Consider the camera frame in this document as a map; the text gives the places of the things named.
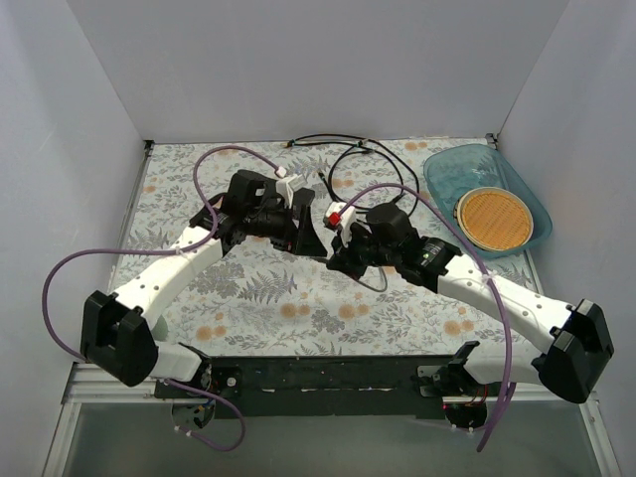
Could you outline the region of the teal plastic tray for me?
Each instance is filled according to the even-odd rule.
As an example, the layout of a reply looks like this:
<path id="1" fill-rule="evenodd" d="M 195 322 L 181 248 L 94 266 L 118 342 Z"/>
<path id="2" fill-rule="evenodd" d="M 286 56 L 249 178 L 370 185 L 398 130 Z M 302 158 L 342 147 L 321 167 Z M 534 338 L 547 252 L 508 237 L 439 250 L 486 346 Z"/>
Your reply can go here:
<path id="1" fill-rule="evenodd" d="M 423 175 L 439 212 L 483 257 L 525 251 L 553 231 L 545 207 L 489 146 L 469 144 L 436 153 L 424 162 Z"/>

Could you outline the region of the round woven bamboo basket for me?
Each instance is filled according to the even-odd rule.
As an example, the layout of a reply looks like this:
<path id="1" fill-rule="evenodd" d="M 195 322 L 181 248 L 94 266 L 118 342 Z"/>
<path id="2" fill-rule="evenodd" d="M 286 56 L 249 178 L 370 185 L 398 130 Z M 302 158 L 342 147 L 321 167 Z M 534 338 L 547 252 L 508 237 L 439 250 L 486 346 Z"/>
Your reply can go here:
<path id="1" fill-rule="evenodd" d="M 528 206 L 501 188 L 481 187 L 461 196 L 453 211 L 459 228 L 479 248 L 503 252 L 525 245 L 534 220 Z"/>

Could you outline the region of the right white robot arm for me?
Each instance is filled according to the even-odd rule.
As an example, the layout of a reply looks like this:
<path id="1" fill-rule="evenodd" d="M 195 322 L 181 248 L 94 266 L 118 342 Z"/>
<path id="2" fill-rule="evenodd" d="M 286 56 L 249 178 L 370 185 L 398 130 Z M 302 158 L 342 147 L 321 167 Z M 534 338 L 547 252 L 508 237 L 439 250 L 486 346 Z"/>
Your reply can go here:
<path id="1" fill-rule="evenodd" d="M 370 267 L 391 266 L 408 283 L 465 303 L 525 338 L 510 364 L 477 344 L 461 346 L 440 377 L 462 395 L 508 372 L 514 383 L 542 385 L 559 398 L 583 403 L 614 354 L 596 303 L 583 299 L 573 306 L 484 272 L 457 246 L 420 236 L 393 203 L 373 207 L 360 224 L 353 209 L 334 202 L 324 224 L 336 234 L 328 269 L 359 278 Z"/>

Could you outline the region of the floral table mat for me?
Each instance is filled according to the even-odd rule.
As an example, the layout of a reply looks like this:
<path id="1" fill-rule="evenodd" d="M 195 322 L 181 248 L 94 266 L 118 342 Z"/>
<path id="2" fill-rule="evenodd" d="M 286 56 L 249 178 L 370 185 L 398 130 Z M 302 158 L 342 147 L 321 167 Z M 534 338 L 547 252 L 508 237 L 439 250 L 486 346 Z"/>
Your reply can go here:
<path id="1" fill-rule="evenodd" d="M 322 217 L 332 194 L 364 194 L 371 206 L 393 198 L 395 185 L 423 186 L 424 161 L 455 147 L 454 138 L 386 143 L 384 154 L 349 156 L 342 144 L 285 148 L 246 143 L 157 144 L 141 182 L 124 257 L 113 278 L 122 285 L 146 268 L 154 251 L 171 245 L 202 206 L 224 191 L 234 171 L 269 175 L 278 164 L 303 175 L 315 191 L 314 226 L 324 243 Z M 370 269 L 362 283 L 321 263 L 248 238 L 204 270 L 161 315 L 169 343 L 215 356 L 453 354 L 476 340 L 504 348 L 502 325 L 458 301 L 404 281 L 390 268 Z"/>

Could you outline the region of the green plastic cup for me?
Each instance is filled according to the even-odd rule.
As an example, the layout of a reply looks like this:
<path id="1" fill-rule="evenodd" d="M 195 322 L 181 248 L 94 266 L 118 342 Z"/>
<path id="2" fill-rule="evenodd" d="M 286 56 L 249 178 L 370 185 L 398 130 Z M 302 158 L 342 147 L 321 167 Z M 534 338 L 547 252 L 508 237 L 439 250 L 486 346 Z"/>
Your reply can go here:
<path id="1" fill-rule="evenodd" d="M 157 342 L 165 342 L 168 339 L 168 324 L 162 316 L 158 318 L 156 324 L 151 330 L 151 334 Z"/>

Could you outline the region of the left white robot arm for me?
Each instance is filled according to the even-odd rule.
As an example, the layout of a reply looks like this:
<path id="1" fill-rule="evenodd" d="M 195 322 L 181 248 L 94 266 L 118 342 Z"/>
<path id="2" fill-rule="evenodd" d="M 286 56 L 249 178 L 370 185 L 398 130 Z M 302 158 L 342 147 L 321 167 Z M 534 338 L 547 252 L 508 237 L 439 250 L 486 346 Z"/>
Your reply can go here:
<path id="1" fill-rule="evenodd" d="M 86 300 L 81 355 L 129 387 L 147 378 L 170 379 L 187 396 L 203 396 L 213 380 L 210 357 L 189 345 L 158 341 L 153 331 L 159 318 L 200 273 L 249 236 L 294 255 L 326 256 L 311 220 L 314 197 L 299 175 L 234 173 L 228 190 L 191 218 L 165 255 L 111 294 L 96 291 Z"/>

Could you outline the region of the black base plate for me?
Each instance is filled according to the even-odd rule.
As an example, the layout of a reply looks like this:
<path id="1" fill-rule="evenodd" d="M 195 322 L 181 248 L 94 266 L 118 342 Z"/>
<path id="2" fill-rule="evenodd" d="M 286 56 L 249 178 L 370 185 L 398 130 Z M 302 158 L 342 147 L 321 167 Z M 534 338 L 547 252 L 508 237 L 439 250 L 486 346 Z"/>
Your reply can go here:
<path id="1" fill-rule="evenodd" d="M 494 398 L 450 355 L 213 358 L 211 391 L 249 417 L 407 415 L 442 419 L 444 398 Z"/>

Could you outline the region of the aluminium frame rail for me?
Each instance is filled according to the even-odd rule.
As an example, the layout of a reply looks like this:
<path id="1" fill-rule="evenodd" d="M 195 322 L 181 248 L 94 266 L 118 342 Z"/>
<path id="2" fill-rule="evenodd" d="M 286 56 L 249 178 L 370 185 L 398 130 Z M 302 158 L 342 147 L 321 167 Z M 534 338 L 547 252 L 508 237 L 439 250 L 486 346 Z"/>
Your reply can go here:
<path id="1" fill-rule="evenodd" d="M 427 393 L 431 358 L 220 358 L 222 401 L 75 366 L 48 476 L 617 476 L 591 397 L 521 385 L 488 441 L 494 394 Z"/>

